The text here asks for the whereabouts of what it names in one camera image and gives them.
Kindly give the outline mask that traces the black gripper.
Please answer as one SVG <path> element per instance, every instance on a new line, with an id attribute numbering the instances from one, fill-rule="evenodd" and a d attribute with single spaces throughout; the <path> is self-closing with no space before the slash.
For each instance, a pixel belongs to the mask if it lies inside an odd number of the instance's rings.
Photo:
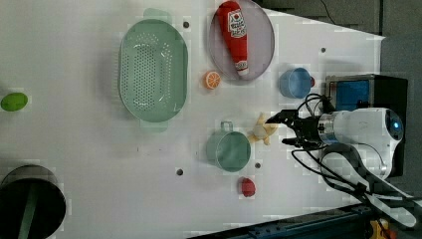
<path id="1" fill-rule="evenodd" d="M 318 134 L 318 119 L 297 119 L 297 110 L 281 110 L 279 113 L 266 120 L 266 123 L 289 123 L 296 137 L 284 138 L 282 143 L 295 147 L 310 148 L 321 144 Z"/>

